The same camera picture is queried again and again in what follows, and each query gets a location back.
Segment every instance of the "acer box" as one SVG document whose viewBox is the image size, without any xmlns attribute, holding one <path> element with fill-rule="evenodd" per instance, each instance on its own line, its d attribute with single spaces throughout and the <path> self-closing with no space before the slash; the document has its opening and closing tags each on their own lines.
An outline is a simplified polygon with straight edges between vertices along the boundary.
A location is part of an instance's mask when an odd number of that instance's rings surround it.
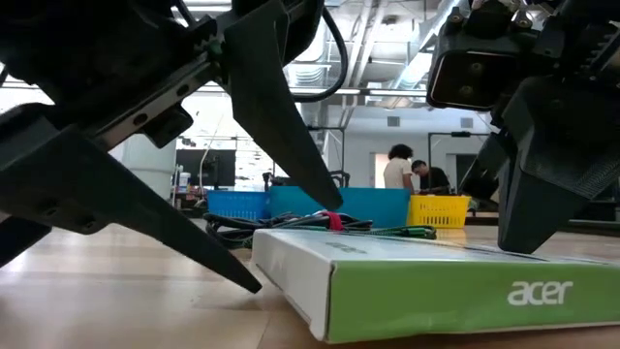
<svg viewBox="0 0 620 349">
<path fill-rule="evenodd" d="M 330 343 L 620 324 L 620 268 L 404 238 L 262 230 L 253 261 Z"/>
</svg>

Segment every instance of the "wooden table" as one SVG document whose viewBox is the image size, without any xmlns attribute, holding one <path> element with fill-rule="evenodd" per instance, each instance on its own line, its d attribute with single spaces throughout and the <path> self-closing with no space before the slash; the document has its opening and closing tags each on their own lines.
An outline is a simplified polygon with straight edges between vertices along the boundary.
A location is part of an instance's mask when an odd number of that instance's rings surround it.
<svg viewBox="0 0 620 349">
<path fill-rule="evenodd" d="M 496 238 L 491 227 L 439 235 L 490 245 Z M 620 239 L 557 234 L 539 253 L 620 260 Z M 237 255 L 250 257 L 249 251 Z M 251 295 L 125 228 L 108 227 L 91 237 L 56 231 L 0 270 L 0 348 L 620 347 L 620 328 L 422 335 L 328 346 L 257 276 L 265 286 Z"/>
</svg>

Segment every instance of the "blue plastic crate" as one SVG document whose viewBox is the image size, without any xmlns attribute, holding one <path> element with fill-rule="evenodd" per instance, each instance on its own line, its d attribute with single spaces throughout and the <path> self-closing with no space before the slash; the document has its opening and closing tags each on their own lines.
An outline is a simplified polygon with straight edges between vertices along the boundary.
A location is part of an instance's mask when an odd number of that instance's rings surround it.
<svg viewBox="0 0 620 349">
<path fill-rule="evenodd" d="M 265 192 L 209 190 L 207 199 L 213 214 L 252 220 L 269 217 L 269 194 Z"/>
<path fill-rule="evenodd" d="M 410 192 L 406 189 L 342 188 L 344 204 L 338 212 L 361 220 L 372 220 L 374 228 L 407 225 Z M 269 213 L 306 215 L 324 209 L 298 187 L 271 187 Z"/>
</svg>

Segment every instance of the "woman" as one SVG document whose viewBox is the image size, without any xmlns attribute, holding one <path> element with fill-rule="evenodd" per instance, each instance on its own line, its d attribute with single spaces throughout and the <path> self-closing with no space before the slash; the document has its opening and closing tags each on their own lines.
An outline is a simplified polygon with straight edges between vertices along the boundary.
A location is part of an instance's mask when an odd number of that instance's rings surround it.
<svg viewBox="0 0 620 349">
<path fill-rule="evenodd" d="M 414 194 L 414 184 L 411 182 L 413 174 L 409 159 L 414 157 L 414 150 L 405 144 L 397 144 L 391 148 L 384 170 L 386 188 L 409 189 Z"/>
</svg>

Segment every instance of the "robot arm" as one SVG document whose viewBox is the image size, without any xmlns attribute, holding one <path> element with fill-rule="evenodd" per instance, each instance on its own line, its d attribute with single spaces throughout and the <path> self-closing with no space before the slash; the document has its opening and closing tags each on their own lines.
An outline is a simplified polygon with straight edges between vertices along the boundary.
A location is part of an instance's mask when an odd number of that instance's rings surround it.
<svg viewBox="0 0 620 349">
<path fill-rule="evenodd" d="M 460 190 L 487 200 L 499 186 L 498 244 L 532 253 L 620 175 L 620 4 L 549 1 L 537 31 L 523 11 L 474 3 L 441 29 L 427 101 L 491 112 L 500 131 Z"/>
<path fill-rule="evenodd" d="M 233 0 L 228 13 L 199 21 L 186 10 L 169 0 L 3 3 L 4 77 L 39 85 L 54 105 L 0 115 L 0 211 L 8 217 L 0 267 L 52 226 L 93 234 L 117 223 L 257 292 L 260 283 L 222 245 L 108 155 L 135 133 L 160 147 L 175 140 L 193 122 L 181 101 L 209 81 L 231 95 L 236 121 L 301 188 L 329 209 L 341 205 L 295 108 L 309 98 L 292 96 L 282 72 L 310 45 L 321 14 L 335 28 L 324 2 Z"/>
</svg>

